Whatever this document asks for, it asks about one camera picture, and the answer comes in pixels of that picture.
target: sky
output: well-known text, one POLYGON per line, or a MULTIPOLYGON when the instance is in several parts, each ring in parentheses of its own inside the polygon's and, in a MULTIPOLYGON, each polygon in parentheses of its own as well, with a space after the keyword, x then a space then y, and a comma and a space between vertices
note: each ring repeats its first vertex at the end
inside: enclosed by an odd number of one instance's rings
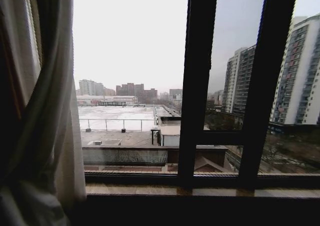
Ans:
MULTIPOLYGON (((182 88, 188 0, 73 0, 74 81, 106 88, 182 88)), ((222 90, 228 59, 257 41, 263 0, 217 0, 208 92, 222 90)), ((320 13, 296 0, 294 16, 320 13)))

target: window sill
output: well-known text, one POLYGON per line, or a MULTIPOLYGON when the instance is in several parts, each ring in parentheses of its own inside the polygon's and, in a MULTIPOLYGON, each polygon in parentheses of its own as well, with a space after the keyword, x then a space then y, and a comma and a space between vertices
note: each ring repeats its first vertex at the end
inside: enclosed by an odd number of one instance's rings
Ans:
POLYGON ((265 188, 265 189, 236 189, 236 188, 193 188, 184 189, 177 186, 162 185, 124 185, 87 183, 88 196, 213 196, 213 197, 267 197, 267 198, 299 198, 320 199, 320 189, 296 188, 265 188))

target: curtain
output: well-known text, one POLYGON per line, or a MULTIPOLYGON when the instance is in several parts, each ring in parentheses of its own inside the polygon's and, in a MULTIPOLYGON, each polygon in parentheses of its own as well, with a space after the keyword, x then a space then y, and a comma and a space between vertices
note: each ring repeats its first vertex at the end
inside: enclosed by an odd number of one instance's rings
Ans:
POLYGON ((73 0, 0 0, 3 225, 67 225, 85 199, 73 0))

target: window mullion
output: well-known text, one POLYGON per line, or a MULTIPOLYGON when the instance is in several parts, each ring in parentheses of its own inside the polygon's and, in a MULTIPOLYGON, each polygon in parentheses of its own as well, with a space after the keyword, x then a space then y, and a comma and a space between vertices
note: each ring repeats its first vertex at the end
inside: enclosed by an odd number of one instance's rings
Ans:
POLYGON ((240 181, 254 186, 295 0, 264 0, 243 121, 240 181))
POLYGON ((217 0, 188 0, 178 178, 192 182, 198 137, 204 129, 217 0))

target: window glass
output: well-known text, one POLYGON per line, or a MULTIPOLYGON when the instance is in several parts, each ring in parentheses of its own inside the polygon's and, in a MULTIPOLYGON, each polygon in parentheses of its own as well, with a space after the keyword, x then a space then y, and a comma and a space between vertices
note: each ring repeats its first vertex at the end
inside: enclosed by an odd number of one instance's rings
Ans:
POLYGON ((87 172, 177 173, 188 0, 74 0, 87 172))
POLYGON ((313 66, 319 65, 319 43, 318 2, 296 0, 287 38, 293 50, 284 52, 286 63, 282 62, 283 74, 278 78, 261 173, 320 173, 320 91, 316 79, 319 67, 313 66), (300 59, 292 64, 295 49, 299 49, 300 59), (293 87, 288 86, 288 78, 294 81, 293 87))
POLYGON ((217 0, 207 129, 242 129, 262 6, 263 0, 217 0))

